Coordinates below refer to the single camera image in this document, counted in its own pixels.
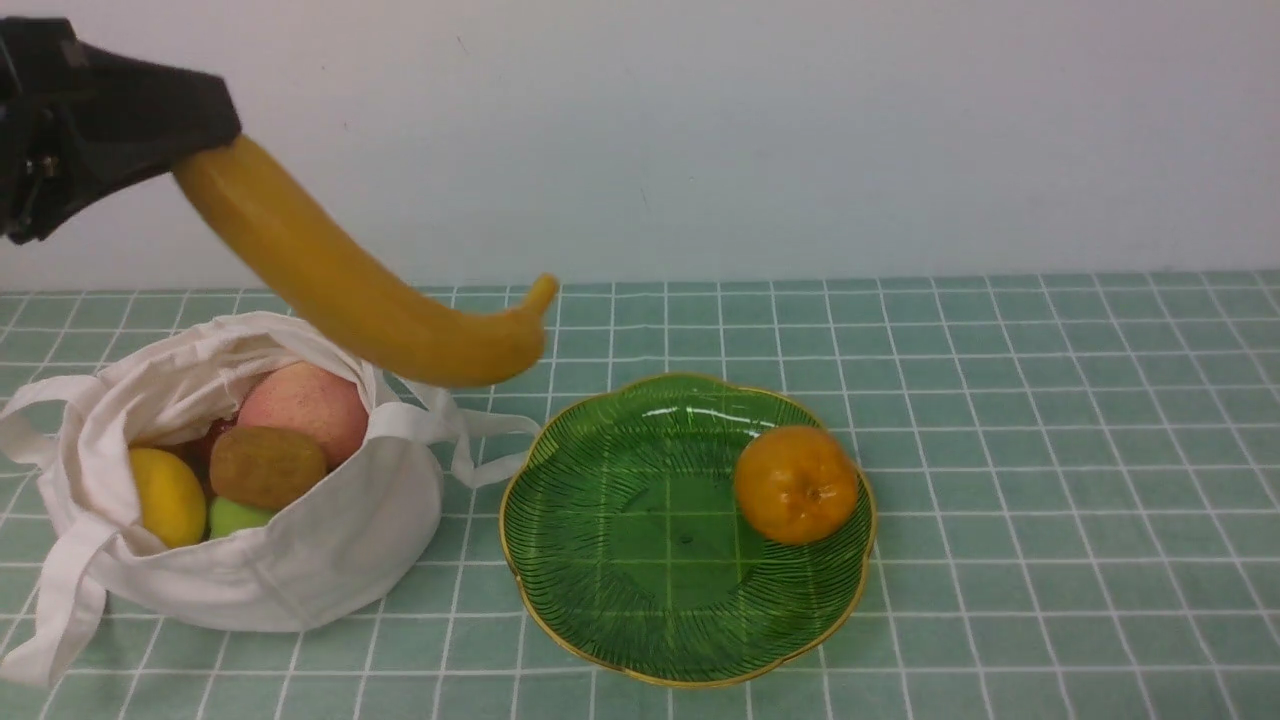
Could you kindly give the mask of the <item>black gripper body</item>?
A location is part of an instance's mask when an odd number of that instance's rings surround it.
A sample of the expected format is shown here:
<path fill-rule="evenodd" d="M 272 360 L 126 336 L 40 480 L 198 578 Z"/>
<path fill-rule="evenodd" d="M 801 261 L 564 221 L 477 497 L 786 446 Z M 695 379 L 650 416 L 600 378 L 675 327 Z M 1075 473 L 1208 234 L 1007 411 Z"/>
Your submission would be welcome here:
<path fill-rule="evenodd" d="M 1 50 L 3 236 L 32 241 L 61 174 L 56 105 L 79 90 L 78 38 L 65 18 L 5 15 Z"/>

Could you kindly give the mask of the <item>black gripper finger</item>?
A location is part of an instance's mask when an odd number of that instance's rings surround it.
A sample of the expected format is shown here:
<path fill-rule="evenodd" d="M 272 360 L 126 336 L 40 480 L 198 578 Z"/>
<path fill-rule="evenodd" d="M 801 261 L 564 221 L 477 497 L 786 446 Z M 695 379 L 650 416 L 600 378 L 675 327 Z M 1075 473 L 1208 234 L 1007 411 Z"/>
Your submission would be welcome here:
<path fill-rule="evenodd" d="M 42 241 L 113 193 L 229 145 L 242 124 L 223 78 L 78 42 L 79 90 L 56 105 L 61 174 L 41 199 Z"/>

